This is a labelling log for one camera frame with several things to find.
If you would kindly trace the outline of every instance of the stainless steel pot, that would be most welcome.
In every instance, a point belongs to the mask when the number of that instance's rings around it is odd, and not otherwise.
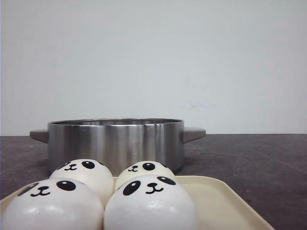
[[[48,143],[49,169],[73,159],[103,162],[114,176],[137,161],[159,161],[173,171],[184,162],[184,143],[205,136],[183,120],[157,118],[88,119],[48,123],[30,137]]]

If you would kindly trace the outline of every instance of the table surface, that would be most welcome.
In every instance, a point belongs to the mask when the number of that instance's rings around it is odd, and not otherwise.
[[[49,177],[47,145],[29,137],[1,137],[3,199]],[[185,144],[176,175],[226,182],[275,229],[307,229],[307,135],[206,135]]]

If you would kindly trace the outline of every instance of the white backdrop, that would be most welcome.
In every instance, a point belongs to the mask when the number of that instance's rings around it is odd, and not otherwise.
[[[167,117],[307,133],[306,0],[2,0],[1,134]]]

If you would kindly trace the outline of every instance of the panda eye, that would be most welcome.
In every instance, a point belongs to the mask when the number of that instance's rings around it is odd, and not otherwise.
[[[141,186],[140,181],[132,181],[129,185],[124,188],[123,194],[129,196],[134,193]]]
[[[39,182],[36,182],[32,185],[29,185],[28,187],[26,187],[24,190],[22,190],[17,196],[21,196],[22,194],[25,194],[26,192],[30,191],[32,188],[34,188],[35,186],[37,186],[39,184]]]
[[[166,184],[170,184],[170,185],[175,185],[176,184],[175,181],[173,181],[173,180],[171,180],[171,179],[169,179],[167,177],[164,177],[164,176],[158,176],[157,179],[159,181],[162,181],[162,182],[166,183]]]
[[[61,168],[65,167],[65,166],[66,166],[66,165],[68,165],[69,163],[71,163],[71,161],[66,162],[64,165],[62,165],[62,166],[58,167],[58,168],[57,168],[57,170],[59,170],[59,169],[61,169]]]
[[[144,163],[144,164],[143,164],[143,168],[144,168],[145,170],[150,171],[150,170],[154,170],[155,165],[152,164],[152,163]]]
[[[71,181],[59,181],[57,182],[57,187],[65,191],[73,191],[76,189],[76,185]]]
[[[93,169],[95,167],[94,163],[91,161],[83,161],[82,165],[87,169]]]

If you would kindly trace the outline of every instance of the panda face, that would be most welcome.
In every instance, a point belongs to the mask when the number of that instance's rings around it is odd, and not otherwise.
[[[125,169],[118,176],[115,183],[115,190],[133,177],[150,174],[163,175],[173,181],[176,180],[173,172],[163,164],[155,161],[140,161]]]
[[[55,178],[24,188],[1,215],[1,225],[8,230],[100,230],[103,213],[103,205],[88,186]]]
[[[126,230],[196,230],[197,211],[179,183],[163,175],[143,175],[124,183],[106,205],[104,228],[123,229],[123,223]]]
[[[104,206],[114,192],[114,179],[102,163],[91,159],[69,161],[56,169],[50,178],[71,178],[90,187]]]

